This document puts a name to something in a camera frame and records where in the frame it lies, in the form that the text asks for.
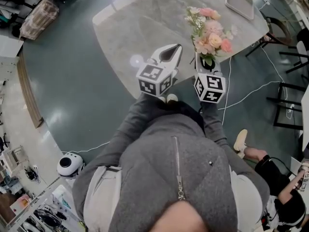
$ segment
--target beige shoe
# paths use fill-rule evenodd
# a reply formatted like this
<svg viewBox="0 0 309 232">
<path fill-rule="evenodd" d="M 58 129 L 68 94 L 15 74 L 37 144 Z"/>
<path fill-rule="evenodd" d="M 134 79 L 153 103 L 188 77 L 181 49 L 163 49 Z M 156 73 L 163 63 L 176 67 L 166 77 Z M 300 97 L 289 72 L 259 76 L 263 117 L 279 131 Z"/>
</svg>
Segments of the beige shoe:
<svg viewBox="0 0 309 232">
<path fill-rule="evenodd" d="M 163 101 L 164 103 L 166 103 L 166 99 L 163 96 L 158 97 L 161 101 Z"/>
<path fill-rule="evenodd" d="M 178 97 L 176 95 L 174 95 L 174 94 L 169 94 L 167 102 L 169 102 L 169 101 L 176 101 L 177 102 L 178 101 Z"/>
<path fill-rule="evenodd" d="M 236 141 L 234 143 L 234 149 L 236 151 L 240 151 L 243 153 L 246 146 L 246 137 L 247 137 L 248 131 L 246 129 L 243 129 L 237 136 Z"/>
</svg>

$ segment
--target zipper pull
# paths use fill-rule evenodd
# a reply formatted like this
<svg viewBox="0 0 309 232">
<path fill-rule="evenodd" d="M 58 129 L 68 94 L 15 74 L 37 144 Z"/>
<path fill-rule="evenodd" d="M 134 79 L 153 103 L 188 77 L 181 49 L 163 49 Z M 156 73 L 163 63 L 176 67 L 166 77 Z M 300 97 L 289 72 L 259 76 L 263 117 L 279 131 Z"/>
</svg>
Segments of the zipper pull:
<svg viewBox="0 0 309 232">
<path fill-rule="evenodd" d="M 177 176 L 178 182 L 178 200 L 185 200 L 184 192 L 183 192 L 183 180 L 180 175 Z"/>
</svg>

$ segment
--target gray hoodie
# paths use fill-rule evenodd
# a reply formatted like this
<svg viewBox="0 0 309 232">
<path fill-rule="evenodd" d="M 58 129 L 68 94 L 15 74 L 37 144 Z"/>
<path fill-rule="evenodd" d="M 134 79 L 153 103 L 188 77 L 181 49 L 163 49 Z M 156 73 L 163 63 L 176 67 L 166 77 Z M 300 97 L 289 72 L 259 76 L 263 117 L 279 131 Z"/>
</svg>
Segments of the gray hoodie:
<svg viewBox="0 0 309 232">
<path fill-rule="evenodd" d="M 73 197 L 80 218 L 94 172 L 111 165 L 122 167 L 122 184 L 109 232 L 149 231 L 166 208 L 178 201 L 179 176 L 186 200 L 211 231 L 236 232 L 229 167 L 253 182 L 264 210 L 269 188 L 228 146 L 216 105 L 202 105 L 204 133 L 187 116 L 161 116 L 153 111 L 151 99 L 142 95 L 132 105 L 110 144 L 77 177 Z"/>
</svg>

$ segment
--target white cube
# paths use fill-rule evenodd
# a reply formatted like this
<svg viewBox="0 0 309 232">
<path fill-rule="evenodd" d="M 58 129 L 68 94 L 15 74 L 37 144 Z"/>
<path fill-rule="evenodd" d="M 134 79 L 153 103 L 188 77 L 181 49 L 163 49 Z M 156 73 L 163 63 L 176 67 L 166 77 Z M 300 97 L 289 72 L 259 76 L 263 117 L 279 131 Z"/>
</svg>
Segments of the white cube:
<svg viewBox="0 0 309 232">
<path fill-rule="evenodd" d="M 194 88 L 200 101 L 219 103 L 225 94 L 225 78 L 213 74 L 197 73 Z"/>
<path fill-rule="evenodd" d="M 173 70 L 146 63 L 140 67 L 136 77 L 141 92 L 159 97 L 172 86 Z"/>
</svg>

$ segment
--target marble tabletop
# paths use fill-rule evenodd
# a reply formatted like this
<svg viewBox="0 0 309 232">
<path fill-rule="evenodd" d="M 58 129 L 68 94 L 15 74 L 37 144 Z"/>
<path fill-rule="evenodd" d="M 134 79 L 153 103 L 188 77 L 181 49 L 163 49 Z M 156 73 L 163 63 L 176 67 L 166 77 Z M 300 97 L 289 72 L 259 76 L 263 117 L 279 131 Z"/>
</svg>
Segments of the marble tabletop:
<svg viewBox="0 0 309 232">
<path fill-rule="evenodd" d="M 177 82 L 195 74 L 194 65 L 189 64 L 194 57 L 191 28 L 184 19 L 188 6 L 213 8 L 221 14 L 224 28 L 230 29 L 231 25 L 238 28 L 232 41 L 233 53 L 218 58 L 220 62 L 268 32 L 266 21 L 256 7 L 254 19 L 249 21 L 227 8 L 225 0 L 116 0 L 93 18 L 93 24 L 103 53 L 133 97 L 140 95 L 135 77 L 138 68 L 130 65 L 133 55 L 141 55 L 146 61 L 159 47 L 181 44 L 183 54 Z"/>
</svg>

